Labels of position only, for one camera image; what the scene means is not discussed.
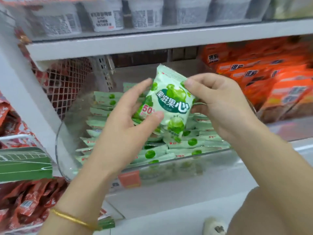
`gold bracelet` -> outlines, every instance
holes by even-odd
[[[101,231],[102,230],[102,228],[100,228],[98,225],[95,226],[95,225],[91,225],[91,224],[85,223],[85,222],[81,221],[78,218],[75,218],[75,217],[73,217],[73,216],[71,216],[69,214],[57,211],[54,208],[51,208],[50,212],[53,212],[55,215],[57,215],[57,216],[59,216],[61,218],[65,218],[65,219],[67,219],[69,221],[72,221],[74,223],[78,223],[80,225],[83,225],[86,228],[88,228],[89,230],[92,230],[92,231]]]

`leg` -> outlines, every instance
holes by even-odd
[[[227,235],[289,235],[279,213],[259,187],[247,195],[229,224]]]

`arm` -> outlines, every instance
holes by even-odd
[[[185,87],[207,105],[192,112],[209,116],[295,234],[313,231],[313,168],[251,111],[237,83],[216,74],[200,74]]]
[[[111,181],[135,159],[164,118],[163,112],[157,111],[138,126],[134,126],[131,120],[131,116],[141,105],[136,103],[139,95],[151,84],[152,80],[147,79],[128,90],[119,100],[88,161],[55,206],[58,211],[97,225],[101,205]],[[93,234],[93,231],[50,213],[39,234],[79,235]]]

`forearm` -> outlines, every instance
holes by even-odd
[[[313,168],[260,122],[247,125],[231,144],[291,229],[309,234]]]
[[[88,224],[97,224],[101,205],[114,173],[103,170],[90,156],[79,174],[70,183],[55,206],[58,211],[70,214]],[[92,234],[82,225],[50,213],[39,234]]]

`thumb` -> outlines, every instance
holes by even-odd
[[[163,111],[157,111],[149,115],[141,124],[135,126],[135,134],[147,141],[147,138],[153,133],[153,131],[160,125],[164,118]]]
[[[202,99],[207,104],[210,104],[212,102],[212,98],[214,98],[215,90],[208,88],[197,81],[187,79],[184,82],[184,86],[190,91],[191,94]]]

